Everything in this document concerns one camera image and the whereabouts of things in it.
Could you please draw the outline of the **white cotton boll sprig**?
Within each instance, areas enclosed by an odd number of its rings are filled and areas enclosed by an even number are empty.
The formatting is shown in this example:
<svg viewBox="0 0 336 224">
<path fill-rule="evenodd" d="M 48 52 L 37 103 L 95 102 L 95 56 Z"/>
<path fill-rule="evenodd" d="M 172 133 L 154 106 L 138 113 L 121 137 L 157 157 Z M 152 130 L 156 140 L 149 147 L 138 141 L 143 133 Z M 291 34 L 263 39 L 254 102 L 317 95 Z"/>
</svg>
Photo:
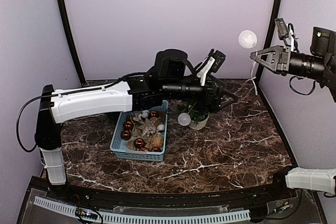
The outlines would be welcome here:
<svg viewBox="0 0 336 224">
<path fill-rule="evenodd" d="M 137 122 L 145 121 L 145 119 L 149 117 L 149 114 L 150 114 L 149 110 L 137 112 L 134 114 L 133 120 Z"/>
</svg>

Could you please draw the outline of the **black frame post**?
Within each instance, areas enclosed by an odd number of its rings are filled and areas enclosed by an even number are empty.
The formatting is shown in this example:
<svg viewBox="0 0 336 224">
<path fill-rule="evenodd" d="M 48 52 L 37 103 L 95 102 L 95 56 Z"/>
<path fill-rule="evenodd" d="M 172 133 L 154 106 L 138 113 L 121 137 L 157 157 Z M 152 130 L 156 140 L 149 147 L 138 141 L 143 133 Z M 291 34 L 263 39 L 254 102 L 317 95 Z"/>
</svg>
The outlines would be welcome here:
<svg viewBox="0 0 336 224">
<path fill-rule="evenodd" d="M 264 49 L 269 48 L 271 46 L 273 36 L 275 33 L 275 29 L 276 29 L 275 19 L 278 17 L 279 10 L 280 10 L 280 4 L 281 4 L 281 0 L 274 0 L 273 2 L 269 26 L 268 26 L 268 30 L 266 34 L 265 43 L 264 43 Z"/>
<path fill-rule="evenodd" d="M 66 36 L 66 41 L 67 41 L 68 48 L 70 51 L 72 63 L 75 67 L 76 74 L 80 81 L 80 84 L 83 85 L 86 83 L 86 79 L 85 79 L 85 75 L 84 75 L 80 60 L 79 60 L 75 41 L 72 35 L 65 0 L 57 0 L 57 4 L 58 4 L 58 9 L 60 13 L 63 30 Z"/>
</svg>

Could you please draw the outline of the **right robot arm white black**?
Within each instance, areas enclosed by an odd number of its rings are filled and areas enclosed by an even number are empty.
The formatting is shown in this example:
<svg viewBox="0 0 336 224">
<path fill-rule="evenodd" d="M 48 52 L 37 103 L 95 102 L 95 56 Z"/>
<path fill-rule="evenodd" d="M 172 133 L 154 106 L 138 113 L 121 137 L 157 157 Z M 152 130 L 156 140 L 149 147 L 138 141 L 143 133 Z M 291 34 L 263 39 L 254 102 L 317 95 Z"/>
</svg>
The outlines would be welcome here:
<svg viewBox="0 0 336 224">
<path fill-rule="evenodd" d="M 335 32 L 314 27 L 309 54 L 299 51 L 293 24 L 278 27 L 278 36 L 282 41 L 290 38 L 290 43 L 252 52 L 251 60 L 278 75 L 311 79 L 314 85 L 327 87 L 335 97 Z M 288 188 L 320 191 L 328 198 L 335 197 L 335 169 L 287 166 L 275 173 L 273 182 L 268 187 L 273 200 L 280 199 Z"/>
</svg>

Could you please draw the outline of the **white textured tree pot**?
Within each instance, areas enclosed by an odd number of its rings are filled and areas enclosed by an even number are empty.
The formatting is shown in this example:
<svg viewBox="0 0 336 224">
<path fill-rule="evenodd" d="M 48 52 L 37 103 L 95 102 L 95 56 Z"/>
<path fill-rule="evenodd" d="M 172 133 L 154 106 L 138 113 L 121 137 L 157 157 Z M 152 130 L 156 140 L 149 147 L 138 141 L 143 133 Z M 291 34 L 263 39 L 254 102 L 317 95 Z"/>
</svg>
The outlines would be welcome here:
<svg viewBox="0 0 336 224">
<path fill-rule="evenodd" d="M 189 128 L 193 130 L 201 130 L 206 126 L 208 119 L 209 119 L 209 114 L 202 116 L 200 120 L 196 120 L 196 121 L 191 120 L 188 126 Z"/>
</svg>

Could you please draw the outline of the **right black frame post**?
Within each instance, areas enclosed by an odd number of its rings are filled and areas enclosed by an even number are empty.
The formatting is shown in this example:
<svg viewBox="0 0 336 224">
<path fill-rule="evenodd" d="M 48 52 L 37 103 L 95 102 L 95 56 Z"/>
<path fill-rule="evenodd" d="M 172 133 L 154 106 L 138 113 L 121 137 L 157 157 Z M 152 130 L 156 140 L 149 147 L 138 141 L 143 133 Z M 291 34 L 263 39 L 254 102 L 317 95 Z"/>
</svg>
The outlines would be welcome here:
<svg viewBox="0 0 336 224">
<path fill-rule="evenodd" d="M 265 43 L 264 43 L 264 49 L 269 48 L 271 46 L 273 36 L 275 33 L 275 29 L 276 29 L 275 19 L 278 17 L 279 10 L 280 10 L 280 4 L 281 4 L 281 0 L 274 0 L 273 2 L 269 26 L 268 26 L 268 30 L 266 34 Z"/>
</svg>

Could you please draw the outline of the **small green christmas tree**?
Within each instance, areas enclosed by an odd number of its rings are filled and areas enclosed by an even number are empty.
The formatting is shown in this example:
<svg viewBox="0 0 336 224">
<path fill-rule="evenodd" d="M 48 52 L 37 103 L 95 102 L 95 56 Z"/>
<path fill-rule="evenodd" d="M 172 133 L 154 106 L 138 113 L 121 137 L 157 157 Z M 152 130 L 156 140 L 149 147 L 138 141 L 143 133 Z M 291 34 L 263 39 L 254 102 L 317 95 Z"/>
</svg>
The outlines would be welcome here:
<svg viewBox="0 0 336 224">
<path fill-rule="evenodd" d="M 201 122 L 209 116 L 209 111 L 197 101 L 182 101 L 177 105 L 179 113 L 187 113 L 194 122 Z"/>
</svg>

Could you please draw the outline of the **left black frame post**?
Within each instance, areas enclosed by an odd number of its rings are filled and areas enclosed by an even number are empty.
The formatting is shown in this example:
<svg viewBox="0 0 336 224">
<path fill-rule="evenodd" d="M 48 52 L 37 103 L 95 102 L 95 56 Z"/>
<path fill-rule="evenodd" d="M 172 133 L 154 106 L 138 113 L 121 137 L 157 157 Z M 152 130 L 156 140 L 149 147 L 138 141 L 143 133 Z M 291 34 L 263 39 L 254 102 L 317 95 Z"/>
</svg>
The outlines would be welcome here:
<svg viewBox="0 0 336 224">
<path fill-rule="evenodd" d="M 65 0 L 57 0 L 57 4 L 58 4 L 58 9 L 60 13 L 63 30 L 66 36 L 66 41 L 67 41 L 68 48 L 70 51 L 72 63 L 75 67 L 76 74 L 80 81 L 80 84 L 83 85 L 86 83 L 86 79 L 85 79 L 85 75 L 84 75 L 80 60 L 79 60 L 75 41 L 72 35 Z"/>
</svg>

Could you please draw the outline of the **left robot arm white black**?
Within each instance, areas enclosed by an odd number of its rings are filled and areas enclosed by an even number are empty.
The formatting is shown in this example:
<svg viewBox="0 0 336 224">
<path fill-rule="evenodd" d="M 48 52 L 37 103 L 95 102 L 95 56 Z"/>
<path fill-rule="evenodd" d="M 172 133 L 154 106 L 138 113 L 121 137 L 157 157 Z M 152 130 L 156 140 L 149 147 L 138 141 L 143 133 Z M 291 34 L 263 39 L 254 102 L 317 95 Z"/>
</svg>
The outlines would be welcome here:
<svg viewBox="0 0 336 224">
<path fill-rule="evenodd" d="M 40 102 L 35 146 L 40 149 L 54 193 L 63 201 L 74 197 L 69 186 L 61 150 L 63 123 L 102 113 L 141 111 L 158 106 L 165 99 L 190 100 L 203 110 L 216 113 L 237 100 L 223 82 L 215 78 L 225 55 L 211 50 L 197 66 L 178 49 L 157 53 L 147 72 L 127 74 L 117 81 L 88 88 L 55 90 L 46 85 Z"/>
</svg>

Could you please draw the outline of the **white woven ball light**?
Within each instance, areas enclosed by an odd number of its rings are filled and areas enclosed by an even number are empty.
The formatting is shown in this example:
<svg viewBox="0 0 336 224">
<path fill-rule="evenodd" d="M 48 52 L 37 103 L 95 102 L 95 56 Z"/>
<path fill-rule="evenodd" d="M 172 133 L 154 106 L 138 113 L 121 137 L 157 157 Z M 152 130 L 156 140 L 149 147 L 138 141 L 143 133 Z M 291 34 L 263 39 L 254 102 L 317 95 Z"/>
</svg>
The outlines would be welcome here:
<svg viewBox="0 0 336 224">
<path fill-rule="evenodd" d="M 245 49 L 255 48 L 257 41 L 257 35 L 251 30 L 243 30 L 238 36 L 239 45 Z"/>
<path fill-rule="evenodd" d="M 188 113 L 181 113 L 177 118 L 178 123 L 181 126 L 188 126 L 191 123 L 191 117 Z"/>
</svg>

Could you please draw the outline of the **black front rail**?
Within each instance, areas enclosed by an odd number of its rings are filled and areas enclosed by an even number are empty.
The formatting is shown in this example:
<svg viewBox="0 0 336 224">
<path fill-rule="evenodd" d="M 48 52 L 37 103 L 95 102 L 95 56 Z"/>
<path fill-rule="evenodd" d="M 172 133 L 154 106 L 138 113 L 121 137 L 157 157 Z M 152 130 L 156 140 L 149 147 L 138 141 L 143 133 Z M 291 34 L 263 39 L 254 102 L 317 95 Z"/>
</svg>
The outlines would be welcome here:
<svg viewBox="0 0 336 224">
<path fill-rule="evenodd" d="M 113 208 L 115 206 L 150 208 L 196 208 L 228 205 L 230 208 L 258 208 L 276 200 L 293 200 L 299 194 L 293 189 L 275 187 L 272 184 L 248 189 L 196 194 L 142 194 L 123 193 L 81 187 L 75 185 L 52 186 L 46 179 L 38 178 L 47 194 L 77 202 L 81 206 Z"/>
</svg>

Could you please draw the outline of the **beige twine ball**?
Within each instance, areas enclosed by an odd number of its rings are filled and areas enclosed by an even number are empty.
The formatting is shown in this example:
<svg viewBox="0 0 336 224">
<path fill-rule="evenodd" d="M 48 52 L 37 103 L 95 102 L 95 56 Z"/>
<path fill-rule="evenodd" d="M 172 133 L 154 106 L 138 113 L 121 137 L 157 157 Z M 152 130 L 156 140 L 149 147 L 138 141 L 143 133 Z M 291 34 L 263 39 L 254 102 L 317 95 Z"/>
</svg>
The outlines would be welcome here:
<svg viewBox="0 0 336 224">
<path fill-rule="evenodd" d="M 153 147 L 162 148 L 164 145 L 164 137 L 161 135 L 152 136 L 151 144 Z"/>
</svg>

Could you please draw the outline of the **small circuit board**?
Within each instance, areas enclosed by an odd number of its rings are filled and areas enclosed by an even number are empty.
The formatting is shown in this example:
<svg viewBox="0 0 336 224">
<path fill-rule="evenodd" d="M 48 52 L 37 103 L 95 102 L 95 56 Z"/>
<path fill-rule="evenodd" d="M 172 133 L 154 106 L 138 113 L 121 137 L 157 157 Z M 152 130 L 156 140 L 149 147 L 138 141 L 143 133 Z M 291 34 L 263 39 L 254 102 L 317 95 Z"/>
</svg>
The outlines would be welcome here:
<svg viewBox="0 0 336 224">
<path fill-rule="evenodd" d="M 76 215 L 76 217 L 79 217 L 79 218 L 84 219 L 84 220 L 94 221 L 94 220 L 98 219 L 98 215 L 96 213 L 94 213 L 93 211 L 88 210 L 88 209 L 77 208 L 75 210 L 75 215 Z"/>
</svg>

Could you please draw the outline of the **light blue plastic basket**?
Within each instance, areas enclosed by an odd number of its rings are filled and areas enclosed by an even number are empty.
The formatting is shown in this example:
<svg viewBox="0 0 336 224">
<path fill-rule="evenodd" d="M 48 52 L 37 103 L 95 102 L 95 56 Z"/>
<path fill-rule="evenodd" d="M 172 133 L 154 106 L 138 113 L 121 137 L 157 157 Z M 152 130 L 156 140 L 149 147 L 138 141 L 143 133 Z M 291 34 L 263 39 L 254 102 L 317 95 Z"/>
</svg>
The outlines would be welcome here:
<svg viewBox="0 0 336 224">
<path fill-rule="evenodd" d="M 160 150 L 158 152 L 131 150 L 130 148 L 127 147 L 127 142 L 134 141 L 136 137 L 133 134 L 131 135 L 129 140 L 124 140 L 121 137 L 122 132 L 124 131 L 124 123 L 127 121 L 127 117 L 135 116 L 136 114 L 135 112 L 120 113 L 110 144 L 110 149 L 114 152 L 114 154 L 118 158 L 162 162 L 164 160 L 164 152 L 166 145 L 168 108 L 169 108 L 169 102 L 167 100 L 163 100 L 162 105 L 155 106 L 152 108 L 153 111 L 164 113 L 163 117 L 164 130 L 163 133 L 161 134 L 161 136 L 163 137 L 163 146 L 160 147 Z"/>
</svg>

